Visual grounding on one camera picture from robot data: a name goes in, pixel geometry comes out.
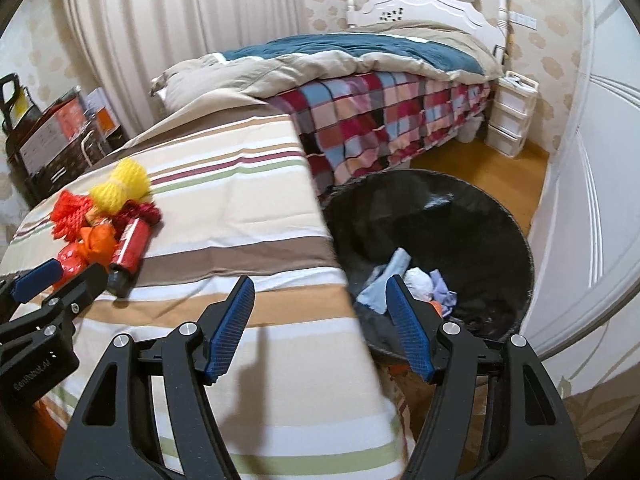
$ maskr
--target wall outlet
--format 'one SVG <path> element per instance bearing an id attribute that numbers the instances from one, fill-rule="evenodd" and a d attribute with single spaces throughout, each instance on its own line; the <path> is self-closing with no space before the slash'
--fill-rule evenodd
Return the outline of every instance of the wall outlet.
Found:
<path id="1" fill-rule="evenodd" d="M 536 18 L 525 16 L 524 14 L 520 14 L 519 12 L 513 12 L 511 10 L 509 12 L 509 21 L 511 23 L 523 25 L 524 27 L 532 28 L 533 30 L 538 30 L 538 20 Z"/>

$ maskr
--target blue cloth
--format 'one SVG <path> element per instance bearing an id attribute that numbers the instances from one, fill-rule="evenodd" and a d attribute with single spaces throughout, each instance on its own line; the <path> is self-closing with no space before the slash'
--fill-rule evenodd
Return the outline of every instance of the blue cloth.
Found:
<path id="1" fill-rule="evenodd" d="M 473 57 L 452 46 L 434 41 L 421 43 L 380 34 L 300 34 L 260 45 L 245 46 L 237 50 L 225 50 L 221 54 L 227 60 L 246 56 L 271 59 L 296 52 L 316 54 L 327 50 L 341 50 L 353 57 L 359 57 L 369 52 L 385 52 L 396 54 L 396 56 L 421 59 L 445 72 L 465 70 L 466 72 L 483 74 L 482 67 Z"/>
<path id="2" fill-rule="evenodd" d="M 358 294 L 356 301 L 364 306 L 368 306 L 378 314 L 384 314 L 386 312 L 386 281 L 394 274 L 404 276 L 410 261 L 411 256 L 409 256 L 407 251 L 403 248 L 396 249 L 396 252 L 382 272 L 380 266 L 373 270 L 372 275 L 367 280 L 368 285 L 365 284 L 361 293 Z"/>
<path id="3" fill-rule="evenodd" d="M 458 294 L 449 290 L 438 269 L 429 273 L 433 282 L 433 299 L 442 305 L 442 317 L 449 317 L 458 302 Z"/>

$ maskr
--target beige curtain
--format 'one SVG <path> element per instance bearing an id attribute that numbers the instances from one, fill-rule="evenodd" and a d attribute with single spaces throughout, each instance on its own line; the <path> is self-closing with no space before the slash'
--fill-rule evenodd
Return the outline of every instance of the beige curtain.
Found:
<path id="1" fill-rule="evenodd" d="M 307 27 L 302 0 L 65 0 L 65 7 L 130 136 L 159 120 L 148 93 L 164 69 Z"/>

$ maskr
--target blue gripper pad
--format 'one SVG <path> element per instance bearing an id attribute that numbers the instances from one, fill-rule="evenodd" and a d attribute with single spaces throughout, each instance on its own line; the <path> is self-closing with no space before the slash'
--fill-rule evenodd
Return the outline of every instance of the blue gripper pad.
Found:
<path id="1" fill-rule="evenodd" d="M 398 330 L 411 370 L 420 375 L 423 381 L 429 381 L 435 371 L 431 363 L 429 338 L 394 276 L 386 281 L 386 308 Z"/>
<path id="2" fill-rule="evenodd" d="M 16 303 L 31 301 L 45 288 L 62 279 L 62 272 L 59 261 L 53 258 L 47 260 L 14 281 L 12 298 Z"/>
<path id="3" fill-rule="evenodd" d="M 254 282 L 245 277 L 238 292 L 228 299 L 230 304 L 209 343 L 210 358 L 205 374 L 213 383 L 229 370 L 244 327 L 254 309 L 254 299 Z"/>

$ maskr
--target yellow mesh sponge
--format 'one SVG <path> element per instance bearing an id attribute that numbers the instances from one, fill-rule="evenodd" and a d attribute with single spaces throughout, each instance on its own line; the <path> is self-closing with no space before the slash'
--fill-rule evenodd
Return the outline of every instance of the yellow mesh sponge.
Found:
<path id="1" fill-rule="evenodd" d="M 123 158 L 107 182 L 93 186 L 89 196 L 100 211 L 115 215 L 127 200 L 140 200 L 149 192 L 150 183 L 145 168 L 132 158 Z"/>

